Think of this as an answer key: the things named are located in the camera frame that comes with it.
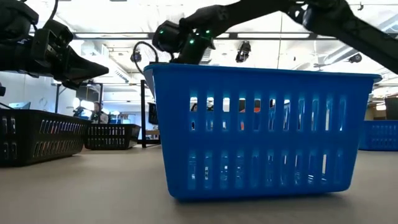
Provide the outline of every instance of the blue plastic basket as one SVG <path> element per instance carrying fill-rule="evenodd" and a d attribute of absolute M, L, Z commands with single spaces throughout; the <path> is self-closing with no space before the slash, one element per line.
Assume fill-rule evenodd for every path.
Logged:
<path fill-rule="evenodd" d="M 359 149 L 398 151 L 398 121 L 365 121 Z"/>
<path fill-rule="evenodd" d="M 381 79 L 179 64 L 150 65 L 145 76 L 155 84 L 167 185 L 179 199 L 346 190 L 368 94 Z M 208 98 L 213 111 L 206 109 Z M 257 113 L 255 100 L 261 101 Z"/>

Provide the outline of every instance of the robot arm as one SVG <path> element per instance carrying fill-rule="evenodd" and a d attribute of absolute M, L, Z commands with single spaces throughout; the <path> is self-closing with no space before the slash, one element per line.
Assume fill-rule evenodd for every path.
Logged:
<path fill-rule="evenodd" d="M 199 64 L 213 39 L 230 27 L 257 17 L 282 11 L 307 30 L 336 37 L 398 73 L 398 41 L 358 19 L 345 0 L 241 0 L 227 6 L 209 6 L 181 19 L 166 21 L 152 40 L 161 51 L 179 52 L 173 63 Z"/>
<path fill-rule="evenodd" d="M 54 77 L 75 90 L 82 81 L 109 72 L 76 54 L 69 46 L 73 34 L 53 19 L 30 36 L 30 26 L 38 20 L 37 13 L 22 1 L 0 0 L 0 71 Z"/>

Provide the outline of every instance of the black cable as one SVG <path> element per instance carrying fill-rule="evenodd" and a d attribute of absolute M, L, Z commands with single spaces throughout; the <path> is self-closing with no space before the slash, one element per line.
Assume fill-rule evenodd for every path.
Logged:
<path fill-rule="evenodd" d="M 59 2 L 59 0 L 55 0 L 54 9 L 52 10 L 51 16 L 49 19 L 54 19 L 55 13 L 57 13 L 57 9 L 58 9 L 58 2 Z"/>
<path fill-rule="evenodd" d="M 0 105 L 3 106 L 3 107 L 5 107 L 5 108 L 7 108 L 7 109 L 13 110 L 12 107 L 10 107 L 10 106 L 8 106 L 8 105 L 5 105 L 4 103 L 1 103 L 1 102 L 0 102 Z"/>
<path fill-rule="evenodd" d="M 150 48 L 152 49 L 152 51 L 155 53 L 155 62 L 156 62 L 156 63 L 159 62 L 159 56 L 157 55 L 156 49 L 155 49 L 151 44 L 148 44 L 148 43 L 145 42 L 145 41 L 139 41 L 138 43 L 135 44 L 135 46 L 134 46 L 134 48 L 133 48 L 133 50 L 132 50 L 132 56 L 133 56 L 133 58 L 134 58 L 134 63 L 136 64 L 136 67 L 137 67 L 138 71 L 139 71 L 141 74 L 144 74 L 144 73 L 142 72 L 142 70 L 139 68 L 138 63 L 137 63 L 137 60 L 135 60 L 135 57 L 134 57 L 134 54 L 136 53 L 137 47 L 138 47 L 138 45 L 140 45 L 140 44 L 144 44 L 144 45 L 146 45 L 146 46 L 148 46 L 148 47 L 150 47 Z"/>

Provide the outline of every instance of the security camera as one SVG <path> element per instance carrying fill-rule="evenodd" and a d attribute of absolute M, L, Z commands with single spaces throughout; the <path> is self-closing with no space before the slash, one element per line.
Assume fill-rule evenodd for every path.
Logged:
<path fill-rule="evenodd" d="M 140 62 L 142 60 L 141 53 L 140 53 L 139 49 L 137 49 L 136 51 L 134 51 L 132 53 L 130 60 L 132 62 Z"/>
<path fill-rule="evenodd" d="M 362 55 L 358 53 L 358 54 L 356 54 L 356 55 L 350 57 L 350 58 L 348 59 L 348 61 L 349 61 L 350 63 L 359 63 L 359 62 L 362 61 Z"/>
<path fill-rule="evenodd" d="M 243 41 L 239 46 L 238 54 L 236 55 L 236 62 L 245 62 L 249 57 L 249 52 L 251 52 L 251 46 L 249 41 Z"/>

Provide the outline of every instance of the table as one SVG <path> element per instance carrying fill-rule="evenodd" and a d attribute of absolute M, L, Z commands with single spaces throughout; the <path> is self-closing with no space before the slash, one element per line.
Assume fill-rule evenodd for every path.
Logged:
<path fill-rule="evenodd" d="M 396 223 L 398 153 L 359 152 L 351 188 L 315 197 L 180 203 L 160 146 L 0 169 L 2 224 Z"/>

